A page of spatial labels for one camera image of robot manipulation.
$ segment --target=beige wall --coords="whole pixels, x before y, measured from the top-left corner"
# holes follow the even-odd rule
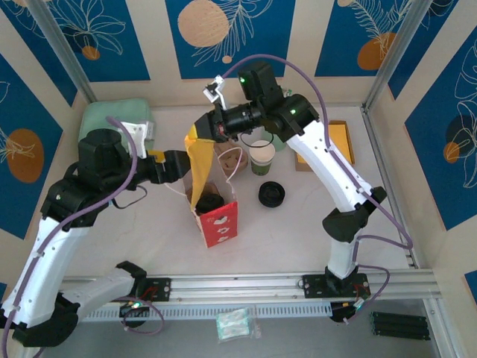
[[[0,282],[13,286],[23,269],[23,265],[33,245],[34,237],[37,234],[40,207],[47,188],[63,176],[66,167],[75,161],[78,156],[76,143],[78,140],[80,115],[83,112],[85,103],[80,95],[77,96],[73,108],[66,103],[56,86],[51,82],[49,76],[1,10],[0,53],[63,129],[60,146],[51,164],[37,210],[25,240],[21,240],[0,229]]]
[[[312,77],[315,75],[320,58],[334,1],[296,1],[288,59]],[[127,6],[151,80],[120,84],[94,83],[92,88],[98,98],[110,100],[140,96],[147,98],[151,106],[207,104],[202,89],[210,81],[180,79],[165,1],[127,0]],[[315,79],[315,83],[323,90],[323,96],[329,103],[362,103],[373,79],[374,77],[320,78]],[[286,69],[285,77],[280,84],[315,98],[309,85],[292,69]],[[237,81],[228,84],[225,93],[230,103],[240,103],[244,100]]]
[[[435,270],[447,310],[469,357],[477,357],[477,306],[464,274],[477,269],[477,217],[444,230],[404,123],[477,25],[476,13],[476,1],[460,0],[398,99],[394,101],[386,90],[371,113],[417,250]]]

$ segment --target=black cup lid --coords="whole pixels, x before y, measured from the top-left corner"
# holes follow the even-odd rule
[[[266,207],[278,207],[285,198],[283,186],[274,182],[267,181],[260,186],[259,200]]]
[[[211,211],[218,209],[219,207],[223,207],[224,205],[224,198],[222,198],[219,194],[210,193],[203,195],[199,199],[197,205],[195,206],[195,210],[200,216],[202,214],[210,213]]]

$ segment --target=green cloth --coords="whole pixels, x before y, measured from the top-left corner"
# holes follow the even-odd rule
[[[123,99],[121,101],[99,101],[93,102],[86,107],[81,122],[80,136],[78,142],[82,140],[90,131],[100,128],[117,128],[106,121],[107,116],[119,119],[121,122],[139,124],[141,122],[154,122],[154,133],[156,131],[156,121],[152,116],[149,103],[143,98]],[[126,136],[121,133],[122,145],[128,150]],[[154,146],[153,140],[145,142],[145,147],[150,151]]]

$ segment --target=metal frame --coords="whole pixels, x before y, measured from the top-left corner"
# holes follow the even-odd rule
[[[38,27],[45,35],[48,44],[57,55],[66,73],[72,79],[78,91],[88,103],[96,102],[95,93],[89,85],[88,77],[84,73],[75,53],[66,41],[63,32],[55,21],[48,5],[43,0],[25,0],[30,14],[37,22]]]
[[[379,300],[440,298],[440,291],[430,269],[390,270],[391,279]],[[371,292],[384,283],[382,271],[362,271],[367,274]],[[214,274],[167,276],[171,278],[172,304],[261,304],[336,302],[347,298],[305,298],[300,281],[304,274],[324,272],[297,272],[284,274]],[[61,289],[95,280],[95,277],[65,277]]]
[[[376,79],[373,86],[370,89],[369,94],[363,103],[363,108],[366,113],[376,103],[379,95],[383,89],[388,85],[394,70],[401,61],[405,50],[408,48],[409,43],[412,41],[414,34],[423,21],[429,7],[433,0],[415,0],[411,5],[408,14],[404,18],[401,27],[397,33],[391,48],[389,49],[381,67],[376,74]]]
[[[391,204],[391,210],[398,222],[407,228],[405,224],[404,215],[399,208],[398,200],[392,190],[392,182],[388,175],[387,163],[385,157],[382,155],[382,146],[379,143],[378,137],[373,128],[373,118],[370,111],[373,109],[373,105],[376,104],[379,96],[385,90],[391,79],[392,74],[396,70],[402,56],[404,55],[409,43],[412,41],[416,30],[419,28],[423,17],[429,10],[433,0],[419,0],[415,1],[409,10],[401,28],[399,29],[398,36],[393,42],[381,68],[379,69],[376,79],[371,87],[369,94],[367,95],[364,103],[361,106],[361,114],[363,115],[364,124],[366,126],[368,136],[370,137],[371,146],[376,156],[376,162],[378,163],[379,171],[382,176],[382,180],[388,192],[388,199]],[[408,257],[412,261],[412,265],[415,268],[420,267],[418,255],[415,250],[410,251]],[[425,298],[423,299],[426,313],[429,318],[430,326],[434,333],[434,338],[437,343],[437,348],[442,357],[460,358],[466,357],[461,345],[459,344],[452,324],[449,322],[446,309],[443,305],[442,298]]]

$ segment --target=small package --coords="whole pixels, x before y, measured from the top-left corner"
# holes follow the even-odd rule
[[[188,205],[190,206],[192,197],[192,172],[189,172],[183,178],[183,184]],[[197,210],[192,212],[199,230],[202,233],[206,247],[211,248],[237,236],[239,216],[236,192],[232,185],[227,182],[227,177],[215,153],[212,159],[209,177],[207,178],[206,185],[200,197],[202,198],[205,195],[220,195],[220,197],[224,199],[222,206],[208,213],[198,213]]]
[[[226,313],[219,313],[215,319],[219,342],[237,338],[260,338],[260,329],[256,323],[255,309],[245,307]]]

